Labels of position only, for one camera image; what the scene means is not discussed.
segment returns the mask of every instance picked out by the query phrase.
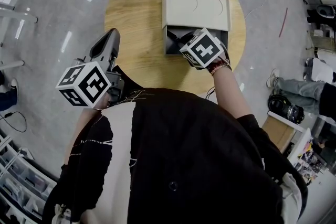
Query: white table leg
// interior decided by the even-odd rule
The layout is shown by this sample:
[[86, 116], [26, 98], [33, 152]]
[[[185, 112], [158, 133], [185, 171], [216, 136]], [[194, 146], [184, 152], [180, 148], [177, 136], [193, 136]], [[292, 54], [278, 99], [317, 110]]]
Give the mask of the white table leg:
[[0, 9], [0, 17], [9, 17], [18, 20], [26, 20], [33, 23], [37, 23], [38, 21], [38, 18], [31, 14], [15, 12], [13, 10], [7, 10], [7, 9]]
[[25, 62], [20, 60], [20, 61], [16, 61], [16, 62], [11, 62], [7, 65], [0, 65], [0, 71], [4, 70], [4, 69], [8, 69], [8, 68], [20, 67], [20, 66], [23, 66], [24, 64], [25, 64]]

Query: white box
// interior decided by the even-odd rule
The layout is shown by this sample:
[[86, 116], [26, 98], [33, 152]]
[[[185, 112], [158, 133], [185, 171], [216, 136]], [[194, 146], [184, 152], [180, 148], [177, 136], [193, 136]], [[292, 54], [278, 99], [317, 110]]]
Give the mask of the white box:
[[56, 89], [73, 106], [93, 108], [110, 86], [111, 83], [99, 64], [90, 62], [67, 68]]
[[206, 68], [224, 52], [220, 41], [203, 28], [180, 49], [183, 56], [197, 68]]
[[162, 29], [165, 26], [230, 31], [229, 0], [162, 0]]

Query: floor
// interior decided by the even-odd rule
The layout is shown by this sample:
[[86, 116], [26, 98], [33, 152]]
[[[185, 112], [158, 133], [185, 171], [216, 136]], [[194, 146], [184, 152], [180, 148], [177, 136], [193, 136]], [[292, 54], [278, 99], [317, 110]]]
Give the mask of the floor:
[[[18, 133], [4, 121], [0, 121], [0, 128], [19, 146], [29, 148], [39, 165], [58, 176], [80, 109], [71, 107], [55, 85], [72, 60], [103, 34], [108, 0], [0, 1], [39, 18], [37, 24], [7, 18], [0, 21], [1, 32], [6, 30], [4, 36], [0, 35], [0, 60], [25, 61], [24, 66], [4, 73], [8, 80], [18, 80], [20, 100], [10, 111], [23, 113], [28, 129]], [[239, 1], [245, 16], [254, 11], [246, 18], [246, 48], [235, 75], [262, 125], [268, 111], [270, 91], [266, 80], [271, 70], [278, 67], [285, 78], [302, 78], [302, 63], [308, 55], [307, 7], [302, 0]], [[279, 37], [286, 8], [288, 14]], [[17, 114], [8, 121], [17, 128], [23, 127]]]

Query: table top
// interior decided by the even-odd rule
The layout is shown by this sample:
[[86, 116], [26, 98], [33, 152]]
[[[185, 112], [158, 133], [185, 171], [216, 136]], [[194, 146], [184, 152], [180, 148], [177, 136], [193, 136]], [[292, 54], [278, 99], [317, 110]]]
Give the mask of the table top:
[[[232, 29], [228, 50], [235, 69], [245, 47], [246, 28], [238, 0], [230, 1]], [[214, 85], [207, 70], [197, 71], [182, 56], [163, 53], [162, 0], [110, 0], [105, 30], [116, 28], [121, 41], [117, 65], [145, 88], [169, 88], [200, 94]]]

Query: gray pants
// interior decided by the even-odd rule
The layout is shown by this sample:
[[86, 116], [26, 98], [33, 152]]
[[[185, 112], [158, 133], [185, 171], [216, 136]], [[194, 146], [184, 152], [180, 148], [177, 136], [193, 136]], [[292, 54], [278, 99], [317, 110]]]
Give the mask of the gray pants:
[[295, 79], [278, 78], [274, 87], [281, 90], [279, 94], [286, 97], [292, 104], [303, 107], [306, 112], [320, 114], [320, 98], [325, 82], [306, 82]]

